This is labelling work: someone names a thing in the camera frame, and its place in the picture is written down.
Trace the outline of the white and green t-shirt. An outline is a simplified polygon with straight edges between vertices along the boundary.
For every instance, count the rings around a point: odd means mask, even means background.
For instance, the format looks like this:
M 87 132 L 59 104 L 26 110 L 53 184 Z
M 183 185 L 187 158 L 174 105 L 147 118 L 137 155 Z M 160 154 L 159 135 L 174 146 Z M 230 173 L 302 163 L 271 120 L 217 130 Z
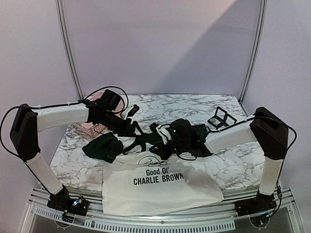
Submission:
M 221 202 L 219 185 L 203 170 L 174 158 L 163 160 L 147 149 L 161 142 L 157 133 L 135 138 L 130 146 L 113 134 L 82 148 L 103 161 L 102 205 L 106 215 L 155 216 Z

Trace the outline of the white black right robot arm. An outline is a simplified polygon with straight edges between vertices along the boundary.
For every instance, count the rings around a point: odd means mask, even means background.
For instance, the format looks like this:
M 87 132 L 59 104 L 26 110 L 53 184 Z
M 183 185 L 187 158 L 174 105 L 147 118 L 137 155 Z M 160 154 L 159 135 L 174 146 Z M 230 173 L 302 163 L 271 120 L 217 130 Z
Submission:
M 260 213 L 264 218 L 270 218 L 279 209 L 274 193 L 281 197 L 279 177 L 289 149 L 289 128 L 264 107 L 257 108 L 244 121 L 215 131 L 203 125 L 192 126 L 185 119 L 164 125 L 153 123 L 150 129 L 160 140 L 150 151 L 162 160 L 183 153 L 198 158 L 212 156 L 239 144 L 258 142 L 265 157 L 259 189 L 254 198 L 235 202 L 235 210 L 238 216 Z

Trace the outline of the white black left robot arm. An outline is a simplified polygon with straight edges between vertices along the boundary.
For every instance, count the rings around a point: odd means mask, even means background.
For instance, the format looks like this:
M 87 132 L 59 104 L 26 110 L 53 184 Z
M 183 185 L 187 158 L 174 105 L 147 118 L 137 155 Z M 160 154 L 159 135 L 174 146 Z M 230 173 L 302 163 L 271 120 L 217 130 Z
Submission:
M 10 139 L 20 158 L 47 190 L 50 197 L 49 208 L 65 213 L 86 216 L 89 201 L 83 197 L 71 198 L 69 191 L 41 155 L 38 145 L 38 133 L 46 129 L 72 123 L 99 123 L 120 136 L 134 136 L 138 129 L 131 117 L 139 110 L 135 104 L 126 109 L 121 116 L 110 112 L 100 105 L 81 100 L 75 103 L 58 104 L 44 107 L 31 107 L 22 104 L 17 107 Z

